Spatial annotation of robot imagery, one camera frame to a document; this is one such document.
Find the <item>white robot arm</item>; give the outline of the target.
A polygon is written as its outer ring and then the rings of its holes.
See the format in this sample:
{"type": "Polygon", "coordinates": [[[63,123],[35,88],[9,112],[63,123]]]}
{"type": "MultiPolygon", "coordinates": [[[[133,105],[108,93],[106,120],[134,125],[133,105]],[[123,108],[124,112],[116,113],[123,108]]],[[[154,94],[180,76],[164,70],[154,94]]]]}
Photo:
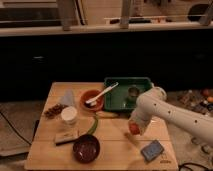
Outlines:
{"type": "Polygon", "coordinates": [[[166,98],[167,94],[161,87],[139,95],[128,121],[130,132],[143,135],[152,117],[157,116],[213,146],[213,118],[171,105],[166,98]]]}

